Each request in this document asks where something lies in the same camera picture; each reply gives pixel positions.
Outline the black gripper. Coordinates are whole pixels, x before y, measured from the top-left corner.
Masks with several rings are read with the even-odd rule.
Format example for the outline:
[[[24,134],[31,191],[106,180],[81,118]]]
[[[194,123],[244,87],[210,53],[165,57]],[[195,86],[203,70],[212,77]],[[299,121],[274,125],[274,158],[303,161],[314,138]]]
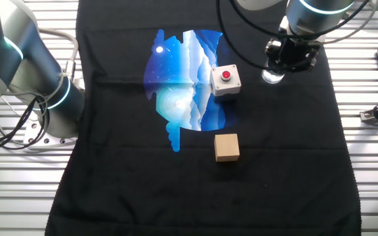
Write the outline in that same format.
[[[271,39],[265,46],[265,54],[268,60],[277,65],[294,65],[308,61],[308,71],[312,71],[317,62],[321,45],[296,43],[291,39],[284,39],[282,42]]]

